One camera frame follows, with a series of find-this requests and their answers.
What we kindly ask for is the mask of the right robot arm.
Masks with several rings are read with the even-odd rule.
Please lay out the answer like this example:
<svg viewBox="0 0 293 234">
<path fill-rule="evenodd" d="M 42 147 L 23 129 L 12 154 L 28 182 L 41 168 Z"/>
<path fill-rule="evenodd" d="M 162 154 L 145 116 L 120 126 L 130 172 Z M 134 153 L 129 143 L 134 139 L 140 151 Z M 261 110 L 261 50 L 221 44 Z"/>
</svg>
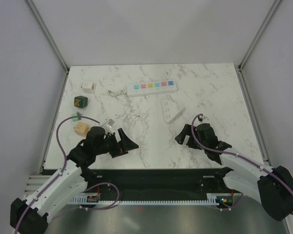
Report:
<svg viewBox="0 0 293 234">
<path fill-rule="evenodd" d="M 225 192 L 232 189 L 259 202 L 266 213 L 277 221 L 293 215 L 293 177 L 283 166 L 273 168 L 261 164 L 230 144 L 220 141 L 208 123 L 194 127 L 186 124 L 175 137 L 178 144 L 203 150 L 207 157 L 222 165 L 223 175 L 214 179 L 215 189 Z"/>
</svg>

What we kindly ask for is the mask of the tan wooden cube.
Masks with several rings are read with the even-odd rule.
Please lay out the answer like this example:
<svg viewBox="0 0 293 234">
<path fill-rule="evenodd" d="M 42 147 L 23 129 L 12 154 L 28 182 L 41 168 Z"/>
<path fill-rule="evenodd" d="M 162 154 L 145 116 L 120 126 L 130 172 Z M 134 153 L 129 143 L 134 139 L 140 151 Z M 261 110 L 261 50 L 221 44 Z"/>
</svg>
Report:
<svg viewBox="0 0 293 234">
<path fill-rule="evenodd" d="M 86 137 L 89 131 L 90 131 L 89 125 L 84 122 L 78 122 L 74 127 L 74 132 L 81 137 Z"/>
</svg>

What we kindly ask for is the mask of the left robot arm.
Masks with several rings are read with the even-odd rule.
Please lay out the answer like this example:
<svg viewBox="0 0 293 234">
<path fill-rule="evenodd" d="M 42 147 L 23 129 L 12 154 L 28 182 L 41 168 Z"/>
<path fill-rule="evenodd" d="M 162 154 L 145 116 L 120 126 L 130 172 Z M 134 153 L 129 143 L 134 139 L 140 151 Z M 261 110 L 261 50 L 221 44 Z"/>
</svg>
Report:
<svg viewBox="0 0 293 234">
<path fill-rule="evenodd" d="M 98 155 L 112 158 L 127 154 L 139 146 L 119 128 L 120 140 L 99 126 L 92 127 L 42 186 L 26 199 L 15 199 L 10 209 L 10 226 L 15 233 L 43 234 L 54 216 L 79 193 L 97 188 L 95 173 L 89 169 Z"/>
</svg>

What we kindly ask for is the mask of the white cube with print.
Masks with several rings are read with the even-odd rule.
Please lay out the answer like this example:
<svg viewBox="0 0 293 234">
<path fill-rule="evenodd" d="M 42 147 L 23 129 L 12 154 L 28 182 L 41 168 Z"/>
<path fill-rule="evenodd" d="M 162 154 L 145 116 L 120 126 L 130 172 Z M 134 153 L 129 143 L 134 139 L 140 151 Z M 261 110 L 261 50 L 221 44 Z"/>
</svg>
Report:
<svg viewBox="0 0 293 234">
<path fill-rule="evenodd" d="M 83 90 L 84 93 L 89 93 L 92 94 L 95 92 L 95 83 L 92 81 L 85 81 L 81 85 L 81 89 Z"/>
</svg>

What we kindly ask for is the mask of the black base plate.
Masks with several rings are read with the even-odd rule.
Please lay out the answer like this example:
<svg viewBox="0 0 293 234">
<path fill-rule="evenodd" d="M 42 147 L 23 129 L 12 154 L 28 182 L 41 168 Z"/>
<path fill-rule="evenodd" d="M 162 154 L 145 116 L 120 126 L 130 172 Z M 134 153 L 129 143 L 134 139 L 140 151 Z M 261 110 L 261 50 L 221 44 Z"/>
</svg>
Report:
<svg viewBox="0 0 293 234">
<path fill-rule="evenodd" d="M 203 198 L 206 194 L 238 194 L 221 180 L 220 169 L 106 169 L 94 170 L 88 187 L 111 200 L 121 198 Z"/>
</svg>

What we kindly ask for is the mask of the white power strip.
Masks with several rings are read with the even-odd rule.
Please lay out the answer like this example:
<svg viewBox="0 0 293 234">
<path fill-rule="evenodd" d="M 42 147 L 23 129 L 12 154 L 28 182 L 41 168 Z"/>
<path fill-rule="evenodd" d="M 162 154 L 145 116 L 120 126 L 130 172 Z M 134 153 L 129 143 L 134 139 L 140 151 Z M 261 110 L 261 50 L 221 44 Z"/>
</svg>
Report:
<svg viewBox="0 0 293 234">
<path fill-rule="evenodd" d="M 130 98 L 174 93 L 177 90 L 177 84 L 173 80 L 142 82 L 126 86 L 126 94 Z"/>
</svg>

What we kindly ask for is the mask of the dark green cube plug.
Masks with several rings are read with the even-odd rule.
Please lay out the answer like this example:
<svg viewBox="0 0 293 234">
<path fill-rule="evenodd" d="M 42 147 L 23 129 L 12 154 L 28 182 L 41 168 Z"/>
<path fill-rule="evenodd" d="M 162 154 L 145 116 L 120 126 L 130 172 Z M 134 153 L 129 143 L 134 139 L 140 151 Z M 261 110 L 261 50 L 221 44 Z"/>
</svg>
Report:
<svg viewBox="0 0 293 234">
<path fill-rule="evenodd" d="M 76 96 L 74 97 L 74 107 L 85 108 L 88 106 L 88 97 Z"/>
</svg>

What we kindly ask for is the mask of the light green cube plug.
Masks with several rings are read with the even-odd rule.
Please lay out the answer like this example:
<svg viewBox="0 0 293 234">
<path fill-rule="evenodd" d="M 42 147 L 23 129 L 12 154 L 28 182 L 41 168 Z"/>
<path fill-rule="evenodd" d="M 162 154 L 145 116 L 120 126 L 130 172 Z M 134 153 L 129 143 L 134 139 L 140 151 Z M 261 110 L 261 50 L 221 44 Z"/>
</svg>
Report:
<svg viewBox="0 0 293 234">
<path fill-rule="evenodd" d="M 80 112 L 75 112 L 71 116 L 73 122 L 80 121 L 82 119 L 82 114 Z"/>
</svg>

